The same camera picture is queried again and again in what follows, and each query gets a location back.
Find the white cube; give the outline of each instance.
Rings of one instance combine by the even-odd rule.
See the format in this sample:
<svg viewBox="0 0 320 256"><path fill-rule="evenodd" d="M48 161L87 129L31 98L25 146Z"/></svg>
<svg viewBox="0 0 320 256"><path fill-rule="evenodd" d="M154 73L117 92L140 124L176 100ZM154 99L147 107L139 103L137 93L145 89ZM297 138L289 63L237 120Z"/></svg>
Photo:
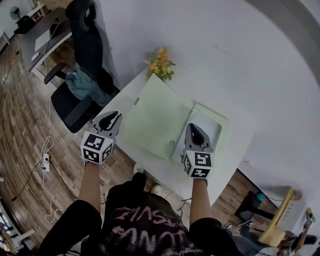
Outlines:
<svg viewBox="0 0 320 256"><path fill-rule="evenodd" d="M182 163L189 177L207 179L214 168L214 153L186 150Z"/></svg>
<svg viewBox="0 0 320 256"><path fill-rule="evenodd" d="M101 165L111 155L113 142L113 139L85 131L81 142L82 158Z"/></svg>

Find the white sneaker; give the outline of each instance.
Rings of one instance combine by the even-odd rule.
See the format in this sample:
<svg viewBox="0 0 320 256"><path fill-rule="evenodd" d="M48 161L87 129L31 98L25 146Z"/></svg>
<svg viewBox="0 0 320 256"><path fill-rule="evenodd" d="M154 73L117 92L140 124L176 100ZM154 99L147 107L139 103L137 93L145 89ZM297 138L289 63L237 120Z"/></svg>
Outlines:
<svg viewBox="0 0 320 256"><path fill-rule="evenodd" d="M139 165L138 163L135 163L134 167L133 167L133 174L136 174L136 173L144 173L144 170L143 167L141 165Z"/></svg>
<svg viewBox="0 0 320 256"><path fill-rule="evenodd" d="M151 189L151 194L155 194L161 197L162 194L162 187L159 184L155 184Z"/></svg>

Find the chair armrest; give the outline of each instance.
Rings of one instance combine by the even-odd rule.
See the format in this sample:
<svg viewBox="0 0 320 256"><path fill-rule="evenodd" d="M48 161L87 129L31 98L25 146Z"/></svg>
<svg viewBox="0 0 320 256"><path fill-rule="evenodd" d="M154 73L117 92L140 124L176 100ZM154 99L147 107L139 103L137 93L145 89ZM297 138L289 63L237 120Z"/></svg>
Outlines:
<svg viewBox="0 0 320 256"><path fill-rule="evenodd" d="M44 78L44 84L46 85L51 81L54 76L57 76L61 79L66 79L66 73L62 72L61 70L65 67L66 65L63 62L58 63L51 71L45 76Z"/></svg>
<svg viewBox="0 0 320 256"><path fill-rule="evenodd" d="M64 122L68 126L72 126L90 107L93 102L92 98L87 95L79 102L78 105L67 115Z"/></svg>

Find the shoe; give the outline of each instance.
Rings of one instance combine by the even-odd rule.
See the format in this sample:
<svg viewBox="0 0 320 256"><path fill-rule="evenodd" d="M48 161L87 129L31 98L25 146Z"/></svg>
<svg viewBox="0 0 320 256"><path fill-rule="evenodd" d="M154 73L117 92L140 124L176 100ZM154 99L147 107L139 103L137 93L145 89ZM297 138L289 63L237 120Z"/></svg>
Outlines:
<svg viewBox="0 0 320 256"><path fill-rule="evenodd" d="M250 228L253 223L254 223L254 222L253 222L252 220L247 220L246 222L241 223L241 224L239 224L238 226L236 226L236 229L237 229L238 231L240 231L240 230L241 230L242 228L244 228L244 227Z"/></svg>
<svg viewBox="0 0 320 256"><path fill-rule="evenodd" d="M133 167L133 174L135 175L136 173L144 173L143 167L141 165L139 165L138 163L135 163L134 167Z"/></svg>
<svg viewBox="0 0 320 256"><path fill-rule="evenodd" d="M155 184L151 189L151 194L155 194L161 197L162 194L162 187L159 184Z"/></svg>
<svg viewBox="0 0 320 256"><path fill-rule="evenodd" d="M224 230L225 231L231 231L231 229L232 229L232 227L233 227L234 225L232 224L232 222L229 222L229 223L227 223L225 226L224 226Z"/></svg>

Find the floor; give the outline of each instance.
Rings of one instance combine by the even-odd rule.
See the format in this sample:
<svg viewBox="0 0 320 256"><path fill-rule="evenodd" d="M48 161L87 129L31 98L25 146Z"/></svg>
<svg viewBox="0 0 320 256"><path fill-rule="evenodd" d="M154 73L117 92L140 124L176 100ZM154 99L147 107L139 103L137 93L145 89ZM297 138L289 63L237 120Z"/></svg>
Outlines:
<svg viewBox="0 0 320 256"><path fill-rule="evenodd" d="M80 143L84 131L90 128L90 124L78 133L72 134L51 106L50 122L54 146L49 153L56 171L53 166L51 171L46 173L39 166L36 167L24 190L19 194L34 166L39 162L43 143L49 135L48 99L56 89L52 85L47 87L36 76L26 71L22 56L16 55L20 50L20 43L21 36L16 35L11 39L11 45L0 54L0 78L9 71L7 80L0 84L0 176L4 178L4 182L0 182L0 195L2 203L22 232L35 229L32 239L38 247L55 223L48 223L44 218L50 214L50 201L43 191L43 178L46 192L52 200L53 211L67 208L77 198L84 173ZM50 70L60 60L67 60L69 67L75 63L72 39L62 44L47 58L47 69ZM45 74L45 65L39 70ZM57 79L53 83L59 86L60 81ZM125 153L116 148L100 168L100 178L104 181L104 186L100 187L101 195L104 191L108 194L114 185L130 180L134 164ZM145 190L150 191L157 181L148 172L146 174L148 179ZM223 225L230 221L240 223L234 212L250 190L257 191L239 171L236 171L212 206L214 218L220 220ZM167 197L171 192L163 186L163 197ZM167 200L174 210L182 205L182 198L175 193ZM101 216L104 215L103 202L102 197ZM276 207L266 199L262 201L261 208L271 213L276 211ZM61 211L57 211L57 218L61 214ZM189 214L190 204L187 202L182 215L182 221L187 227ZM261 230L268 224L268 221L261 217L254 217L254 220L255 228Z"/></svg>

